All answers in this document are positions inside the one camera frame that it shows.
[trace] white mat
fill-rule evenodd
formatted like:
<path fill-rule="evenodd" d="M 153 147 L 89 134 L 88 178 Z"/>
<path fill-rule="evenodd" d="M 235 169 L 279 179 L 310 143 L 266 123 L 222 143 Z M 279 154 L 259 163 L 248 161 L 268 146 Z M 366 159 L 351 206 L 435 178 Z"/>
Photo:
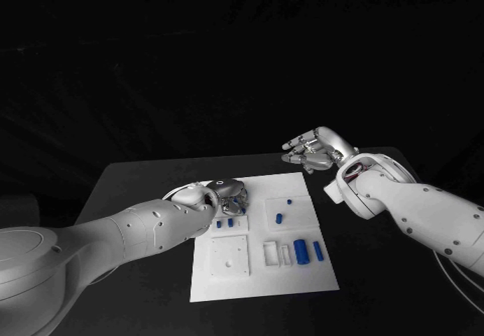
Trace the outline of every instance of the white mat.
<path fill-rule="evenodd" d="M 248 192 L 246 216 L 229 217 L 219 210 L 212 228 L 194 240 L 190 302 L 337 291 L 338 283 L 302 173 L 235 179 L 243 182 Z M 281 224 L 275 223 L 276 213 L 282 214 Z M 233 227 L 227 227 L 227 218 L 233 219 Z M 295 258 L 297 239 L 305 240 L 311 261 L 307 265 L 300 265 Z M 274 266 L 272 247 L 268 252 L 274 243 L 264 247 L 265 242 L 275 242 L 279 265 Z M 320 244 L 323 261 L 318 261 L 312 242 Z M 289 265 L 284 261 L 284 254 L 288 256 L 281 250 L 284 245 L 288 247 Z"/>

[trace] blue cylinder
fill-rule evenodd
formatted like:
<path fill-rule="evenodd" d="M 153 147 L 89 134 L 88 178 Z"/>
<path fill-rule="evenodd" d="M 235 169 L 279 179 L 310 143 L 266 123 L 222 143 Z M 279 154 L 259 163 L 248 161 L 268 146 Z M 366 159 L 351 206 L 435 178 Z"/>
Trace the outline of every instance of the blue cylinder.
<path fill-rule="evenodd" d="M 312 241 L 312 245 L 314 245 L 314 250 L 315 250 L 317 259 L 318 259 L 320 261 L 323 261 L 324 258 L 323 258 L 323 252 L 321 252 L 320 243 L 318 243 L 317 241 Z"/>
<path fill-rule="evenodd" d="M 304 239 L 294 240 L 294 250 L 297 263 L 305 265 L 310 263 L 308 249 L 305 248 Z"/>

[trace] blue battery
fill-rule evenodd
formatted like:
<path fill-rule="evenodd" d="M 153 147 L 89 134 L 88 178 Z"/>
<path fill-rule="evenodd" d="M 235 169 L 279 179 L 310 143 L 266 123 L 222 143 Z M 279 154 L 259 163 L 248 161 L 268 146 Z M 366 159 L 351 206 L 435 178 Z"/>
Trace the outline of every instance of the blue battery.
<path fill-rule="evenodd" d="M 317 259 L 318 259 L 320 261 L 323 261 L 324 258 L 323 258 L 323 252 L 321 252 L 320 243 L 318 243 L 317 241 L 312 241 L 312 245 L 314 245 L 314 250 L 315 250 Z"/>
<path fill-rule="evenodd" d="M 304 239 L 294 240 L 294 250 L 295 250 L 295 258 L 297 263 L 300 265 L 305 265 L 310 263 L 308 250 L 305 248 Z"/>

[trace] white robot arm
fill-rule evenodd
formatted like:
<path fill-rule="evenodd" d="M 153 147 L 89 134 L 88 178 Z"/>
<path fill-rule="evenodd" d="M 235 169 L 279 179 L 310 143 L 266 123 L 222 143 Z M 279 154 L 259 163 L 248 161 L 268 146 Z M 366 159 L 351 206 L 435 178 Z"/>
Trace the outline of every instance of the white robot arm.
<path fill-rule="evenodd" d="M 387 210 L 403 233 L 484 277 L 484 208 L 442 189 L 415 182 L 403 166 L 383 154 L 359 153 L 327 127 L 294 138 L 282 161 L 305 171 L 337 175 L 324 191 L 336 203 L 370 219 Z"/>
<path fill-rule="evenodd" d="M 50 335 L 99 276 L 200 236 L 217 207 L 240 215 L 246 200 L 243 183 L 225 179 L 70 227 L 0 229 L 0 335 Z"/>

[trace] table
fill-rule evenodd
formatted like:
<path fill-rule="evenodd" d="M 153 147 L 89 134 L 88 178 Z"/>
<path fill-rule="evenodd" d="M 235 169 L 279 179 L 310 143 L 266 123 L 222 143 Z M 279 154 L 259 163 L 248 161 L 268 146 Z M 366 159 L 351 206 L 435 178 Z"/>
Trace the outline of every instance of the table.
<path fill-rule="evenodd" d="M 397 160 L 399 150 L 361 148 Z M 284 153 L 111 164 L 75 224 L 160 199 L 179 186 L 302 172 Z M 484 318 L 461 298 L 432 251 L 402 234 L 387 212 L 359 218 L 323 187 L 336 168 L 304 172 L 340 290 L 190 303 L 193 239 L 121 265 L 79 296 L 52 336 L 475 335 Z"/>

